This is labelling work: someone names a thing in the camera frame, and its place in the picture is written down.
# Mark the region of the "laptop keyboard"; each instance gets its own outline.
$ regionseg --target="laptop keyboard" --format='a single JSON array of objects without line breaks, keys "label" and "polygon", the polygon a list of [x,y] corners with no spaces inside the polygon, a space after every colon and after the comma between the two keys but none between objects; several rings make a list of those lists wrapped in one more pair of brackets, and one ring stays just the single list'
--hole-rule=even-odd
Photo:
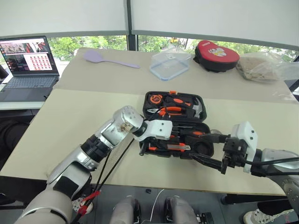
[{"label": "laptop keyboard", "polygon": [[57,77],[26,77],[12,78],[5,88],[47,88],[51,87]]}]

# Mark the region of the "plastic bag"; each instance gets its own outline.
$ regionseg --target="plastic bag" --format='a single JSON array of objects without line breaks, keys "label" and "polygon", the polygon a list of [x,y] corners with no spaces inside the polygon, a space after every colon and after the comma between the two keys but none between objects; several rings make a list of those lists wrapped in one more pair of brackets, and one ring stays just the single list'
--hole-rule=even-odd
[{"label": "plastic bag", "polygon": [[276,53],[244,54],[236,68],[245,79],[257,82],[299,79],[299,63],[284,62]]}]

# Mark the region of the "red bag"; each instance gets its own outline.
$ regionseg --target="red bag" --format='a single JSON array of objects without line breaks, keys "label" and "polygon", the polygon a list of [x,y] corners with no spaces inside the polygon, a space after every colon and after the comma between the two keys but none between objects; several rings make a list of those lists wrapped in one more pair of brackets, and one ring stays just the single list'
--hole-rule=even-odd
[{"label": "red bag", "polygon": [[201,41],[195,49],[195,58],[198,64],[208,71],[227,71],[234,68],[240,59],[237,52],[218,46],[211,41]]}]

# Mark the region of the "floor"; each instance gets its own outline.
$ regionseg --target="floor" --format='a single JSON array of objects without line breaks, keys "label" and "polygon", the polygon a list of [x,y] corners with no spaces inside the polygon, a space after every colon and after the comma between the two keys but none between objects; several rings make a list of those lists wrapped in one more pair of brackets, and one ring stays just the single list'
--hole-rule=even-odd
[{"label": "floor", "polygon": [[[113,207],[128,195],[138,199],[141,205],[142,221],[148,220],[160,189],[150,190],[151,193],[147,193],[146,188],[106,185],[102,188],[101,195],[94,200],[93,212],[84,216],[80,222],[82,224],[109,223]],[[157,199],[152,223],[163,223],[164,201],[166,197],[174,195],[186,200],[193,207],[195,213],[211,212],[214,224],[242,224],[243,215],[247,211],[257,209],[256,203],[222,205],[220,198],[224,194],[165,189]],[[13,224],[21,213],[22,210],[0,210],[0,222],[1,224]],[[292,212],[287,216],[280,216],[272,224],[284,224],[297,220],[296,214]]]}]

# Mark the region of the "laptop screen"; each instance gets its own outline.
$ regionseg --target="laptop screen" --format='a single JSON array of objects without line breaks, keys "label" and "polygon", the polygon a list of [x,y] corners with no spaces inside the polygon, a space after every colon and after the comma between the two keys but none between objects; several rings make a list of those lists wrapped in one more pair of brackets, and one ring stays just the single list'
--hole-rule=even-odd
[{"label": "laptop screen", "polygon": [[1,39],[0,51],[14,76],[58,74],[45,36]]}]

